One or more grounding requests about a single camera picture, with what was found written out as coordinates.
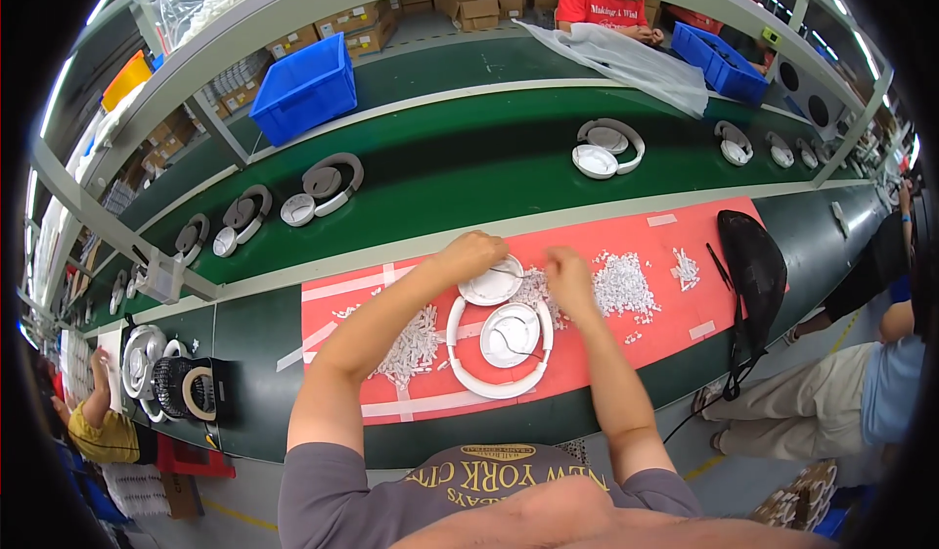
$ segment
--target light blue shirt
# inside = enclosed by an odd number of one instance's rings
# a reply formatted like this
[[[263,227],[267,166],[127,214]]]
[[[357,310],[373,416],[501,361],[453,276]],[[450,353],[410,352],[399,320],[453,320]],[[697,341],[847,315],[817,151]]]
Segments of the light blue shirt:
[[[861,394],[861,432],[868,445],[902,441],[917,402],[925,353],[917,336],[871,347]]]

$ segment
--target red mat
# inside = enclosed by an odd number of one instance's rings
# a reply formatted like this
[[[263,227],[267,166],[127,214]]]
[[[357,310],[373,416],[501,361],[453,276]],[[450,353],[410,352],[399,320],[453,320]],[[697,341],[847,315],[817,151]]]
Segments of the red mat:
[[[741,211],[760,220],[750,199],[736,198],[527,233],[508,237],[506,243],[526,269],[532,265],[544,267],[542,251],[548,246],[572,246],[583,258],[591,261],[594,271],[604,265],[603,262],[593,263],[593,259],[604,250],[618,255],[637,252],[649,289],[662,310],[655,312],[648,324],[635,322],[635,314],[630,312],[622,317],[614,312],[607,321],[624,355],[633,367],[638,368],[682,351],[734,323],[734,297],[721,280],[705,247],[705,243],[710,243],[726,267],[715,222],[717,212],[723,209]],[[700,282],[686,292],[681,292],[680,281],[671,274],[671,269],[677,264],[673,248],[684,248],[687,256],[698,264]],[[400,278],[421,259],[396,261],[305,282],[301,301],[304,362],[309,363],[320,344],[342,322],[341,317],[347,308],[358,307],[377,288]],[[651,267],[645,265],[646,261],[651,262]],[[437,329],[441,337],[453,299],[457,296],[456,287],[453,287],[433,301],[438,308]],[[516,367],[501,369],[490,366],[483,359],[476,338],[483,320],[494,309],[467,305],[460,322],[456,355],[471,374],[489,383],[501,384],[522,378],[532,371],[537,360],[529,359]],[[636,331],[642,337],[625,344],[626,337]],[[535,353],[540,354],[540,348],[539,340]],[[538,385],[528,393],[507,401],[491,401],[467,391],[449,367],[437,371],[437,366],[447,359],[445,345],[440,345],[437,355],[438,359],[432,366],[434,370],[412,377],[404,391],[398,390],[380,374],[366,380],[359,398],[365,424],[472,413],[556,396],[583,388],[590,382],[581,338],[572,327],[555,331],[554,351]]]

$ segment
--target white plastic sheet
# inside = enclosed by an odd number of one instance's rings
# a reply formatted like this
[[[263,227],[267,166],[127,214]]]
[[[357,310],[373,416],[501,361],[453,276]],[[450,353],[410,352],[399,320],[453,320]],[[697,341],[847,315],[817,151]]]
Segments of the white plastic sheet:
[[[604,26],[575,23],[567,33],[513,21],[569,60],[636,87],[695,119],[704,115],[708,93],[700,68]]]

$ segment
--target red t-shirt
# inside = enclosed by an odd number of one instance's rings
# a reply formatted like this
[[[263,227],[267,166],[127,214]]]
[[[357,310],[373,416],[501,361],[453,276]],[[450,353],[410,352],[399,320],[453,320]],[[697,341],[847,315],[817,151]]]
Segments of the red t-shirt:
[[[644,0],[559,0],[556,21],[617,26],[649,26]]]

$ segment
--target yellow shirt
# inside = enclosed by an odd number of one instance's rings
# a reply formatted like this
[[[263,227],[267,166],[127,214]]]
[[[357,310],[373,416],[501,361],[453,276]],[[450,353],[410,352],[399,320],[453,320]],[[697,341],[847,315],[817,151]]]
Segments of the yellow shirt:
[[[84,407],[85,401],[79,402],[68,420],[68,433],[82,455],[96,463],[133,463],[140,459],[137,432],[129,418],[109,409],[101,428],[95,429],[85,420]]]

